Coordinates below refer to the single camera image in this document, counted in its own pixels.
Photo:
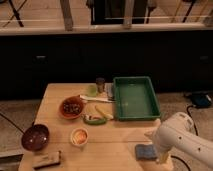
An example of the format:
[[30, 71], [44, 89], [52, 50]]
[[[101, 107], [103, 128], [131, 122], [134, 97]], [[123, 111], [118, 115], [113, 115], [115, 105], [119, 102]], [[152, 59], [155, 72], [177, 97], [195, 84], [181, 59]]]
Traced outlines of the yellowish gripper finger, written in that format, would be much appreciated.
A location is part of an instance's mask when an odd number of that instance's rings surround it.
[[145, 132], [144, 135], [145, 135], [148, 139], [154, 140], [154, 139], [155, 139], [155, 136], [156, 136], [156, 130]]

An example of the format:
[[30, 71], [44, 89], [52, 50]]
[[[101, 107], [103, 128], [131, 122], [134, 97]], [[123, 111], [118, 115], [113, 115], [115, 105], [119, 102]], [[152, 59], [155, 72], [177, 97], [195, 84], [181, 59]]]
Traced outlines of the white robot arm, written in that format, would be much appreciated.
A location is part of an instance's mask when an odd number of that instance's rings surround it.
[[167, 161], [169, 151], [175, 147], [213, 169], [213, 142], [191, 133], [193, 126], [189, 115], [177, 112], [153, 131], [145, 133], [152, 141], [159, 164]]

